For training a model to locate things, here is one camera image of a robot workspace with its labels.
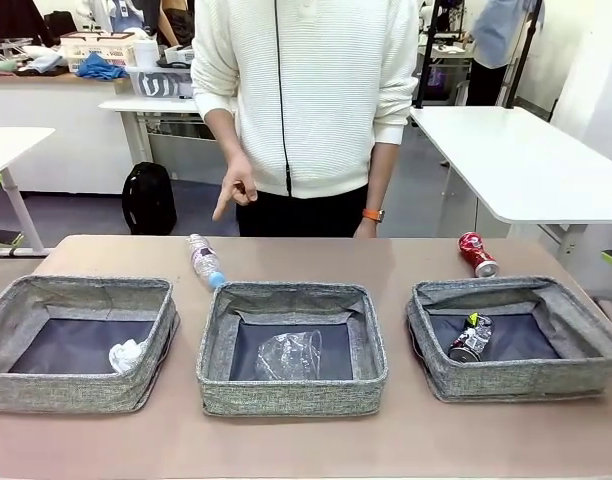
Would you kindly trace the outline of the person's right hand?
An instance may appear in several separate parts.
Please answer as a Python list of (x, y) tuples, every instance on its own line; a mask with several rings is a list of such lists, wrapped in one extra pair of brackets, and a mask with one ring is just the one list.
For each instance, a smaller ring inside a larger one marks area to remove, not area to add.
[(253, 179), (253, 169), (247, 156), (241, 151), (226, 155), (227, 171), (223, 177), (212, 220), (218, 221), (224, 214), (229, 202), (247, 206), (257, 200), (257, 188)]

